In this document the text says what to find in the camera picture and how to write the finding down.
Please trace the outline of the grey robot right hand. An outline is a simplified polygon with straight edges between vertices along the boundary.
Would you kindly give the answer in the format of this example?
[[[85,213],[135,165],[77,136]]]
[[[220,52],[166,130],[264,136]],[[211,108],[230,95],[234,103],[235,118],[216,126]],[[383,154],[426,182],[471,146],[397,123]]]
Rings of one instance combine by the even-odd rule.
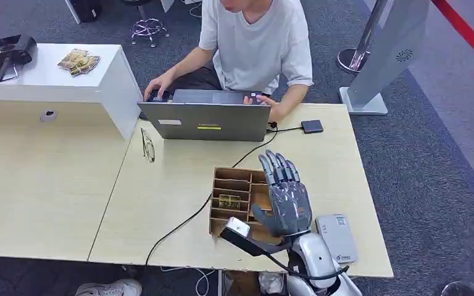
[[[258,159],[265,173],[272,213],[267,215],[258,204],[252,204],[251,210],[257,221],[273,237],[310,231],[312,209],[309,195],[294,163],[269,149]]]

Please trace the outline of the person's left hand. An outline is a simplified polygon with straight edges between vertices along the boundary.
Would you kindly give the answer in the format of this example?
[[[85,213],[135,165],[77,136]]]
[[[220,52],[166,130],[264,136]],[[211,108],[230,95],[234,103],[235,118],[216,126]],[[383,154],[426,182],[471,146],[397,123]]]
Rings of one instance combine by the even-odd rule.
[[[244,104],[253,104],[254,102],[258,102],[261,105],[267,105],[270,107],[270,115],[268,121],[270,123],[279,123],[281,122],[291,111],[291,107],[288,104],[282,102],[275,102],[273,99],[259,95],[256,97],[248,97],[244,96],[243,103]]]

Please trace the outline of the person's right hand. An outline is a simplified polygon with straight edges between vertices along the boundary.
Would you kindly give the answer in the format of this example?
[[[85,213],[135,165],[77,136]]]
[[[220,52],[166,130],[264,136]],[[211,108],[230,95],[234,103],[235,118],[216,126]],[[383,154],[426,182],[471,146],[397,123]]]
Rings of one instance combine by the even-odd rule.
[[[156,98],[158,100],[162,100],[165,90],[172,84],[174,79],[175,76],[172,72],[165,72],[164,74],[151,80],[143,92],[143,101],[147,102],[154,90],[157,91]]]

